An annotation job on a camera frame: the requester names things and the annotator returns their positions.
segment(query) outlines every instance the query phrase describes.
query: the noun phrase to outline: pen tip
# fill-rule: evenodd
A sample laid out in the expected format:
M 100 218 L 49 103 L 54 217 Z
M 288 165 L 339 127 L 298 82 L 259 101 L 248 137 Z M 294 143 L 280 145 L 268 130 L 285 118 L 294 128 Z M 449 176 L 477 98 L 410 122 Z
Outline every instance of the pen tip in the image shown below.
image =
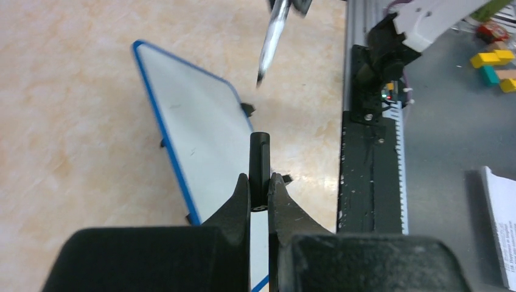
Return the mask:
M 256 79 L 256 86 L 259 86 L 260 84 L 262 84 L 262 80 L 263 80 L 263 73 L 259 72 L 258 78 Z

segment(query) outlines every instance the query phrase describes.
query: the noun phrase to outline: whiteboard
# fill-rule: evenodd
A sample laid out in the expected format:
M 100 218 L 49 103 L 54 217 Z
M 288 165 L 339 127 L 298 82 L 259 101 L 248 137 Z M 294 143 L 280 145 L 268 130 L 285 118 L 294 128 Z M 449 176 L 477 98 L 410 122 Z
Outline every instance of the whiteboard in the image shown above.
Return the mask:
M 248 173 L 253 127 L 226 80 L 146 41 L 133 51 L 192 224 L 202 224 Z M 267 212 L 251 213 L 250 237 L 254 292 L 268 282 Z

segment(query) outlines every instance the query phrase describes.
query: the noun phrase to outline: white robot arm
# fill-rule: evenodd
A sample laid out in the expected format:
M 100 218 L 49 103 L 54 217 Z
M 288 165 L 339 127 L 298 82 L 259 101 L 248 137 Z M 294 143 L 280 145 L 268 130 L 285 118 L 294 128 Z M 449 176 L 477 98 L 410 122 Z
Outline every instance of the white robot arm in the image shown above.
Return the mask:
M 403 44 L 423 52 L 451 26 L 487 4 L 489 0 L 414 0 L 405 4 L 394 18 Z

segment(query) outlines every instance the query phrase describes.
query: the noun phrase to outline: silver pen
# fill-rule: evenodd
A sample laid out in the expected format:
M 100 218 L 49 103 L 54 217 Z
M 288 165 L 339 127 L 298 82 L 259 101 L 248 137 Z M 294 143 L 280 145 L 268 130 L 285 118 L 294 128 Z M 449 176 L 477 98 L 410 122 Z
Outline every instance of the silver pen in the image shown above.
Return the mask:
M 258 79 L 256 85 L 260 85 L 265 72 L 273 62 L 274 53 L 276 53 L 279 37 L 285 27 L 287 21 L 288 10 L 291 0 L 276 0 L 271 12 L 271 20 L 263 42 L 262 53 L 260 54 L 260 66 L 258 68 Z

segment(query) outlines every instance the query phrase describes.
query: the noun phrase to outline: beige tiled floor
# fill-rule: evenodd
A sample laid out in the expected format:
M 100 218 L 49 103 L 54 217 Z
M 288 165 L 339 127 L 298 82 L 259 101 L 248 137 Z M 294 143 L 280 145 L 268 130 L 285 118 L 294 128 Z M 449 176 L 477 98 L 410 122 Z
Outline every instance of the beige tiled floor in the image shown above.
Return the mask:
M 291 14 L 260 89 L 266 0 L 0 3 L 0 287 L 36 291 L 88 226 L 185 224 L 130 52 L 144 38 L 229 80 L 292 197 L 335 228 L 345 3 Z

